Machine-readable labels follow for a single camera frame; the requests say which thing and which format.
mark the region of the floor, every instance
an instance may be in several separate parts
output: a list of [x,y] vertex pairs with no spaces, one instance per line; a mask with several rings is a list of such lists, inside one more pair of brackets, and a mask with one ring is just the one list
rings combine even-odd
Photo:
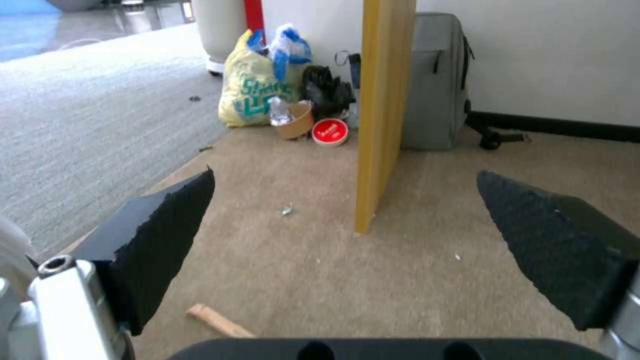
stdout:
[[[518,271],[476,190],[488,169],[570,193],[640,234],[640,145],[531,134],[402,152],[371,230],[353,234],[357,139],[335,149],[238,129],[154,189],[210,166],[216,192],[180,274],[134,339],[160,359],[218,338],[202,302],[260,337],[544,337],[596,347]],[[281,210],[292,202],[294,213]]]
[[205,59],[188,24],[0,63],[0,213],[39,260],[226,132]]
[[21,1],[22,7],[0,4],[0,62],[195,21],[191,0],[147,0],[142,10],[112,4],[74,13],[62,13],[45,0]]

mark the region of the white wall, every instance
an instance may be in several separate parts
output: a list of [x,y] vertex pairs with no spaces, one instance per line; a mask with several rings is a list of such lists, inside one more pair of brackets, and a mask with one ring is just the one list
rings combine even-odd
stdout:
[[333,76],[351,79],[348,64],[335,66],[333,55],[360,52],[362,0],[262,0],[262,13],[267,41],[278,26],[291,22],[311,45],[314,63],[330,66]]
[[[262,7],[268,37],[293,22],[319,64],[360,50],[362,0]],[[640,0],[418,0],[417,9],[462,21],[477,58],[475,110],[640,126]]]

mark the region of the red object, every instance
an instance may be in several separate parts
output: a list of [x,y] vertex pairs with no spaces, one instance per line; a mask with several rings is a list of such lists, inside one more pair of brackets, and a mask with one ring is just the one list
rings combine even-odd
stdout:
[[311,134],[323,146],[338,146],[349,136],[349,127],[340,119],[324,119],[314,125]]
[[246,14],[247,28],[250,28],[253,32],[260,29],[264,30],[262,0],[244,0],[244,13]]

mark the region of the blue plastic bag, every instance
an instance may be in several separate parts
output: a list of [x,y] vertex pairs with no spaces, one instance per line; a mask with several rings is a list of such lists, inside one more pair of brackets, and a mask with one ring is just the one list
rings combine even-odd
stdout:
[[292,24],[284,24],[276,30],[269,45],[269,57],[273,60],[273,73],[278,81],[287,77],[289,64],[306,64],[312,60],[311,47],[300,37]]

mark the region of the backpack strap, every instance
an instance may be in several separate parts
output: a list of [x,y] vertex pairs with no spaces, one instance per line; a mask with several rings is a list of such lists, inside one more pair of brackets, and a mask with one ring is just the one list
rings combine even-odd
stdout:
[[522,133],[500,134],[497,131],[491,130],[485,122],[475,119],[473,116],[467,116],[466,124],[482,136],[482,139],[480,139],[480,147],[484,150],[496,150],[504,142],[531,141],[527,135]]

